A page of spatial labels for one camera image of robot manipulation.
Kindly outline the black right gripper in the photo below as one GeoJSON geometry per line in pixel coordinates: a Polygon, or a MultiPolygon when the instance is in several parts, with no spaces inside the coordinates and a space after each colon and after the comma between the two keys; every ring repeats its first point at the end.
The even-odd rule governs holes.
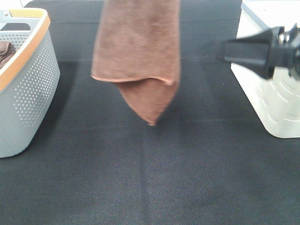
{"type": "Polygon", "coordinates": [[[217,44],[216,58],[235,63],[268,80],[276,67],[287,68],[289,76],[300,80],[300,27],[290,30],[275,27],[253,36],[222,41],[217,44]]]}

